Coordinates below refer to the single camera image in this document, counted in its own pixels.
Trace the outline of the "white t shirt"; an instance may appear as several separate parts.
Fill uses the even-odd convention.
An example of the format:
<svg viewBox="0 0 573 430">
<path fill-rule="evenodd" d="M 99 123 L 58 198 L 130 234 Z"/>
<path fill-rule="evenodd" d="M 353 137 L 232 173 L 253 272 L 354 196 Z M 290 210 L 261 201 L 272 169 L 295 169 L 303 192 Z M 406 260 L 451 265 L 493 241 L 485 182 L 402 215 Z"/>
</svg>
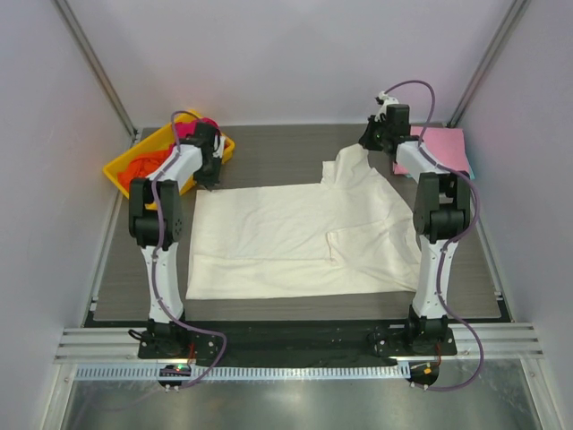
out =
<svg viewBox="0 0 573 430">
<path fill-rule="evenodd" d="M 359 145 L 315 184 L 200 191 L 190 300 L 415 292 L 413 214 Z"/>
</svg>

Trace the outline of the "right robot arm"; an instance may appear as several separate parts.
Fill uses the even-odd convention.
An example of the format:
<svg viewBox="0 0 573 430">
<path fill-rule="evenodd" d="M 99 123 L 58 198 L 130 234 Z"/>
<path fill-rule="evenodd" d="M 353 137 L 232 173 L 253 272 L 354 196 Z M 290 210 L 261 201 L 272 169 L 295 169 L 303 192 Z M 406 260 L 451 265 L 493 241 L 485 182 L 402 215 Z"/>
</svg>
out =
<svg viewBox="0 0 573 430">
<path fill-rule="evenodd" d="M 449 274 L 458 241 L 471 224 L 471 185 L 464 173 L 440 163 L 411 134 L 407 115 L 372 115 L 359 143 L 383 151 L 406 168 L 417 183 L 413 225 L 420 240 L 418 286 L 403 329 L 369 335 L 379 357 L 456 353 L 449 320 L 460 322 L 447 304 Z"/>
</svg>

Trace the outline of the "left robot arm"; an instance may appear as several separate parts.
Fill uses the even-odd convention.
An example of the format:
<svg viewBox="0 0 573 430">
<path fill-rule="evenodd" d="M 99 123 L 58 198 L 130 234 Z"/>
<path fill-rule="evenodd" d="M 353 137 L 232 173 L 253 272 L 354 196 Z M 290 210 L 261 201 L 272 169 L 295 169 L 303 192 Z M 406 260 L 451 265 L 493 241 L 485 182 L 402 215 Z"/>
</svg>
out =
<svg viewBox="0 0 573 430">
<path fill-rule="evenodd" d="M 177 137 L 167 159 L 146 177 L 130 183 L 128 229 L 144 259 L 150 311 L 138 357 L 182 357 L 190 347 L 178 287 L 177 250 L 184 231 L 181 190 L 197 176 L 200 185 L 218 182 L 224 139 L 216 128 Z"/>
</svg>

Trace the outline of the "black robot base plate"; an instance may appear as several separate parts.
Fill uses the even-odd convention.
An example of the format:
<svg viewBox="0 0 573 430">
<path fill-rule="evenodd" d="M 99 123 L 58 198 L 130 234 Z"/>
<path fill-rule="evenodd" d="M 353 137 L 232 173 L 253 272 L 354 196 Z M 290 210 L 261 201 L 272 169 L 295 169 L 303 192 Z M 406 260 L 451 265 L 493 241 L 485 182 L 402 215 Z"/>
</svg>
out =
<svg viewBox="0 0 573 430">
<path fill-rule="evenodd" d="M 139 343 L 138 357 L 195 358 L 207 364 L 219 353 L 224 363 L 311 357 L 325 359 L 340 350 L 346 357 L 406 357 L 457 354 L 444 318 L 419 328 L 403 320 L 330 320 L 214 322 L 211 329 L 191 331 L 170 322 L 148 322 L 144 331 L 130 330 Z"/>
</svg>

